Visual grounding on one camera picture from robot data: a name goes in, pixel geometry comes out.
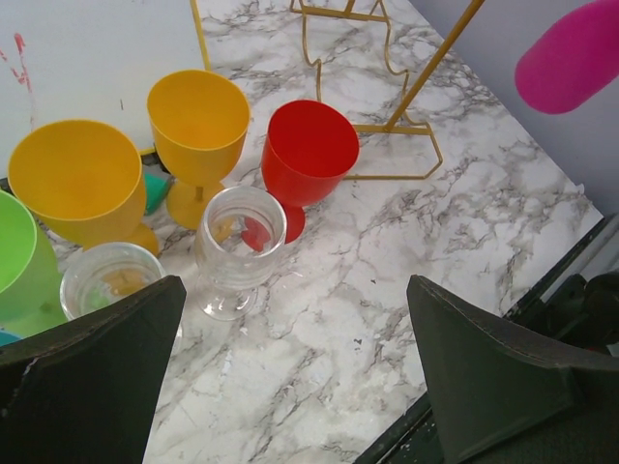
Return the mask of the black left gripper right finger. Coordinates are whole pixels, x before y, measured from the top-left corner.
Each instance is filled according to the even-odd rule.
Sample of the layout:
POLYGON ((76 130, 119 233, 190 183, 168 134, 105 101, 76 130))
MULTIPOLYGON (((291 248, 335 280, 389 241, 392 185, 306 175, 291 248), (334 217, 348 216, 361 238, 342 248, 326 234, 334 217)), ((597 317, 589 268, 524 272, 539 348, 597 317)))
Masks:
POLYGON ((407 301, 445 462, 617 462, 617 359, 534 333, 421 275, 407 301))

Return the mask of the yellow plastic wine glass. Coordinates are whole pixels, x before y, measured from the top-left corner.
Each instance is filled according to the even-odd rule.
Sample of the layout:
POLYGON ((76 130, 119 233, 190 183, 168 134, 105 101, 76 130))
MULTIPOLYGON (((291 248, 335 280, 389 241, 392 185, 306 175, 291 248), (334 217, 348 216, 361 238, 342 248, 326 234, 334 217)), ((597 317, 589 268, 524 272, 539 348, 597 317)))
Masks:
POLYGON ((166 209, 195 230, 241 156, 251 109, 241 89, 214 72, 186 70, 160 79, 147 98, 157 154, 175 178, 166 209))

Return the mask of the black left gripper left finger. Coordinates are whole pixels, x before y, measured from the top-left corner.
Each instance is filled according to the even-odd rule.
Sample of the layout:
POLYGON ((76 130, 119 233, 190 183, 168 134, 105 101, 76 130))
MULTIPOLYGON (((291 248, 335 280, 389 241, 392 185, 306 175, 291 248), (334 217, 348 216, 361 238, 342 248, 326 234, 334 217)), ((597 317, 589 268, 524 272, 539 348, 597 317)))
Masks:
POLYGON ((141 462, 186 297, 168 275, 2 347, 2 462, 141 462))

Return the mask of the blue plastic wine glass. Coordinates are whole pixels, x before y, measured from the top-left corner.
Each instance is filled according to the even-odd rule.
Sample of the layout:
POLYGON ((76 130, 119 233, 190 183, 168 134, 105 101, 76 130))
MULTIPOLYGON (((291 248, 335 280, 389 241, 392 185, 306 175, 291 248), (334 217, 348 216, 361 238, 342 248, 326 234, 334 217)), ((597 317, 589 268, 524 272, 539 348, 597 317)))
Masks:
POLYGON ((0 331, 0 346, 6 346, 20 340, 21 337, 16 334, 0 331))

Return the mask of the green plastic wine glass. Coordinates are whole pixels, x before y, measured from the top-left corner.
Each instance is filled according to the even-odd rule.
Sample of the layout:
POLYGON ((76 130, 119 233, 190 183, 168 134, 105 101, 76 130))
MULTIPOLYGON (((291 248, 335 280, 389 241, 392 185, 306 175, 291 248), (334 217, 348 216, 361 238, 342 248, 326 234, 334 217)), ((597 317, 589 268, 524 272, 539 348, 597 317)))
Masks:
POLYGON ((1 193, 1 329, 21 338, 67 321, 61 274, 45 232, 15 197, 1 193))

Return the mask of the pink plastic wine glass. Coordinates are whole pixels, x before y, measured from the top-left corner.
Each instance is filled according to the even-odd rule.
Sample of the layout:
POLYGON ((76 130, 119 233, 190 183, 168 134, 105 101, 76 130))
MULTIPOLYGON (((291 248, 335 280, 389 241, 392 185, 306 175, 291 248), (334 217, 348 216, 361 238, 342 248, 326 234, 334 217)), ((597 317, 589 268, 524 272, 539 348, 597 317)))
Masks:
POLYGON ((618 76, 618 2, 592 1, 550 26, 516 64, 519 96, 544 114, 575 110, 618 76))

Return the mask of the orange plastic wine glass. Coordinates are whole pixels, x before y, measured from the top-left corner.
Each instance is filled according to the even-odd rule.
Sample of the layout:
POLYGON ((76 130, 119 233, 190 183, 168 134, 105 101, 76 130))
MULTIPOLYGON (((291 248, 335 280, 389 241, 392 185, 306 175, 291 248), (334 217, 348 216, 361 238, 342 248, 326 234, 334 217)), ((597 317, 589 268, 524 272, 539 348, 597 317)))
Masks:
POLYGON ((127 242, 159 253, 143 222, 147 190, 140 154, 110 125, 66 120, 42 126, 14 149, 15 196, 51 231, 85 249, 127 242))

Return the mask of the red plastic wine glass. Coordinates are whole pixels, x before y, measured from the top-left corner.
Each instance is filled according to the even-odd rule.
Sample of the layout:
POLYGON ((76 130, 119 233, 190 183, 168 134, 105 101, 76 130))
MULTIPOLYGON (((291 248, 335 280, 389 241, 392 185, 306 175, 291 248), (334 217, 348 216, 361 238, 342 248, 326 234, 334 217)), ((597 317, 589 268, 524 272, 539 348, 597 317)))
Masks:
POLYGON ((331 106, 296 100, 275 110, 267 127, 261 171, 267 191, 284 209, 288 244, 305 228, 304 209, 328 196, 359 154, 357 132, 331 106))

